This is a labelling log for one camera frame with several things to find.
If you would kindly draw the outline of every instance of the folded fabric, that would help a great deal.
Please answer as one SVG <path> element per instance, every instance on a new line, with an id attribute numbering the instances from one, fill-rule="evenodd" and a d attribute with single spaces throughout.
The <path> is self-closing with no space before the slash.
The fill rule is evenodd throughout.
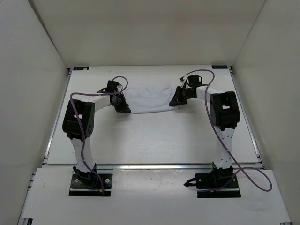
<path id="1" fill-rule="evenodd" d="M 127 88 L 124 96 L 131 114 L 156 113 L 177 109 L 169 106 L 175 90 L 170 85 Z"/>

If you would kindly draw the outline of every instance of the gray wall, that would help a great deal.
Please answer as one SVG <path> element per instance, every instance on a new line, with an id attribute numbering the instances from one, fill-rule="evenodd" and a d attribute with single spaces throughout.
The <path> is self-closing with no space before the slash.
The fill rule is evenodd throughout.
<path id="1" fill-rule="evenodd" d="M 300 224 L 300 1 L 267 0 L 234 74 L 263 160 Z"/>
<path id="2" fill-rule="evenodd" d="M 30 0 L 68 67 L 232 65 L 264 0 Z"/>
<path id="3" fill-rule="evenodd" d="M 68 71 L 27 0 L 0 0 L 0 224 L 16 225 Z"/>

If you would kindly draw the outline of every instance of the purple cable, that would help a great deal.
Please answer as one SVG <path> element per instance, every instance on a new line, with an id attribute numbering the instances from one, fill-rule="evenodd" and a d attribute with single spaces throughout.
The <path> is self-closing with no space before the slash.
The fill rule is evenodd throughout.
<path id="1" fill-rule="evenodd" d="M 71 102 L 71 105 L 72 105 L 72 108 L 74 110 L 74 113 L 76 115 L 76 118 L 77 118 L 77 121 L 78 121 L 78 124 L 79 124 L 79 127 L 80 127 L 80 131 L 81 131 L 81 135 L 82 135 L 82 148 L 81 148 L 81 159 L 83 161 L 83 164 L 85 165 L 85 167 L 91 171 L 93 174 L 95 174 L 98 178 L 98 180 L 100 181 L 101 183 L 101 189 L 102 189 L 102 194 L 104 195 L 104 186 L 103 186 L 103 182 L 102 182 L 102 179 L 101 177 L 99 176 L 99 174 L 95 171 L 93 171 L 93 169 L 91 169 L 87 163 L 85 162 L 84 160 L 84 155 L 83 155 L 83 150 L 84 150 L 84 146 L 85 146 L 85 138 L 84 138 L 84 129 L 83 129 L 83 124 L 81 123 L 81 119 L 79 118 L 79 114 L 78 114 L 78 111 L 76 110 L 76 107 L 75 107 L 75 104 L 74 104 L 74 101 L 73 101 L 73 96 L 74 95 L 83 95 L 83 96 L 107 96 L 107 95 L 118 95 L 120 93 L 122 93 L 128 86 L 128 80 L 126 77 L 124 76 L 116 76 L 115 78 L 113 78 L 113 80 L 115 80 L 116 78 L 123 78 L 125 79 L 126 81 L 126 86 L 125 88 L 123 88 L 121 91 L 119 92 L 113 92 L 113 93 L 100 93 L 100 94 L 85 94 L 85 93 L 80 93 L 80 92 L 74 92 L 70 95 L 70 102 Z"/>
<path id="2" fill-rule="evenodd" d="M 208 105 L 207 105 L 207 91 L 208 91 L 208 88 L 209 88 L 209 86 L 211 85 L 211 83 L 214 81 L 214 79 L 215 79 L 215 74 L 214 74 L 214 72 L 212 72 L 211 70 L 208 70 L 208 69 L 198 69 L 198 70 L 194 70 L 194 71 L 192 71 L 192 72 L 189 72 L 189 73 L 187 73 L 187 75 L 188 74 L 191 74 L 191 73 L 193 73 L 193 72 L 196 72 L 196 71 L 207 71 L 207 72 L 211 72 L 212 73 L 212 80 L 208 83 L 208 85 L 207 85 L 207 87 L 206 87 L 206 89 L 205 89 L 205 93 L 204 93 L 204 101 L 205 101 L 205 109 L 206 109 L 206 113 L 207 113 L 207 116 L 208 116 L 208 118 L 209 118 L 209 120 L 210 120 L 210 125 L 211 125 L 211 127 L 212 127 L 212 129 L 213 129 L 213 131 L 215 132 L 215 135 L 217 136 L 217 138 L 218 138 L 218 140 L 220 141 L 220 143 L 222 144 L 222 146 L 224 147 L 224 149 L 227 151 L 227 153 L 230 155 L 230 157 L 233 159 L 233 161 L 235 162 L 235 164 L 238 166 L 238 170 L 233 174 L 233 176 L 232 176 L 232 178 L 225 184 L 225 185 L 223 185 L 223 186 L 221 186 L 221 187 L 218 187 L 218 188 L 212 188 L 212 189 L 207 189 L 207 190 L 202 190 L 202 191 L 198 191 L 198 192 L 208 192 L 208 191 L 217 191 L 217 190 L 221 190 L 222 188 L 224 188 L 227 184 L 229 184 L 232 180 L 233 180 L 233 178 L 236 176 L 236 174 L 238 173 L 238 172 L 240 172 L 240 171 L 242 171 L 244 174 L 245 174 L 245 176 L 257 187 L 257 188 L 259 188 L 260 190 L 262 190 L 262 191 L 265 191 L 265 192 L 269 192 L 269 191 L 271 191 L 272 190 L 272 188 L 273 188 L 273 185 L 272 185 L 272 182 L 271 182 L 271 180 L 269 179 L 269 177 L 263 172 L 263 171 L 261 171 L 261 170 L 259 170 L 259 169 L 257 169 L 257 168 L 254 168 L 254 167 L 250 167 L 250 166 L 247 166 L 247 167 L 241 167 L 240 166 L 240 164 L 237 162 L 237 160 L 234 158 L 234 156 L 232 155 L 232 153 L 229 151 L 229 149 L 226 147 L 226 145 L 223 143 L 223 141 L 222 141 L 222 139 L 221 139 L 221 137 L 218 135 L 218 133 L 217 133 L 217 131 L 216 131 L 216 129 L 215 129 L 215 126 L 214 126 L 214 124 L 213 124 L 213 121 L 212 121 L 212 119 L 211 119 L 211 117 L 210 117 L 210 112 L 209 112 L 209 110 L 208 110 Z M 254 182 L 254 180 L 252 180 L 251 179 L 251 177 L 245 172 L 245 169 L 252 169 L 252 170 L 256 170 L 256 171 L 258 171 L 258 172 L 260 172 L 262 175 L 264 175 L 266 178 L 267 178 L 267 180 L 268 180 L 268 182 L 269 182 L 269 184 L 270 184 L 270 188 L 269 189 L 264 189 L 264 188 L 262 188 L 262 187 L 260 187 L 258 184 L 256 184 L 255 182 Z"/>

